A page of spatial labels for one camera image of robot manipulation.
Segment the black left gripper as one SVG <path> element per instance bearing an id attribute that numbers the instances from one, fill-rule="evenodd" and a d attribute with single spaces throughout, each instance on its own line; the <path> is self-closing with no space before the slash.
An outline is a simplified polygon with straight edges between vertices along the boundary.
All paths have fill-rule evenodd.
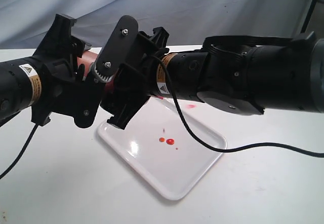
<path id="1" fill-rule="evenodd" d="M 79 128 L 90 127 L 95 119 L 104 84 L 98 82 L 77 59 L 85 42 L 72 36 L 76 19 L 57 14 L 32 56 L 42 84 L 40 99 L 32 105 L 32 122 L 44 126 L 50 114 L 72 117 Z"/>

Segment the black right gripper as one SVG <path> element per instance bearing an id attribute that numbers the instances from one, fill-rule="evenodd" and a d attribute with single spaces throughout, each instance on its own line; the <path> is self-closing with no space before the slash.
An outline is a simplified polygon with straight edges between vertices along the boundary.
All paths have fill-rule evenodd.
<path id="1" fill-rule="evenodd" d="M 139 31 L 137 20 L 122 16 L 95 64 L 95 76 L 105 83 L 101 107 L 112 114 L 107 122 L 124 129 L 147 102 L 147 69 L 151 55 L 166 53 L 169 33 L 163 27 L 152 35 Z"/>

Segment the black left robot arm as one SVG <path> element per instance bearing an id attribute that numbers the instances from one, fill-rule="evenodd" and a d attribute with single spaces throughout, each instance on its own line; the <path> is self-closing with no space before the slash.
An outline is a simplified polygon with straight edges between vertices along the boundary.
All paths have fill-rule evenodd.
<path id="1" fill-rule="evenodd" d="M 1 62 L 1 125 L 28 107 L 39 126 L 51 113 L 72 117 L 80 128 L 93 124 L 104 84 L 77 64 L 86 43 L 72 36 L 75 22 L 57 14 L 32 56 Z"/>

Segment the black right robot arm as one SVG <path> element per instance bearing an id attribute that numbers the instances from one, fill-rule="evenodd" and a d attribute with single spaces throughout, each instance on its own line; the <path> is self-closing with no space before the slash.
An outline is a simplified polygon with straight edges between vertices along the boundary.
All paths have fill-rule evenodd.
<path id="1" fill-rule="evenodd" d="M 228 113 L 262 115 L 268 108 L 323 112 L 323 39 L 218 35 L 200 49 L 170 52 L 163 27 L 148 35 L 122 16 L 100 51 L 93 74 L 112 82 L 102 107 L 125 128 L 151 96 L 197 101 Z"/>

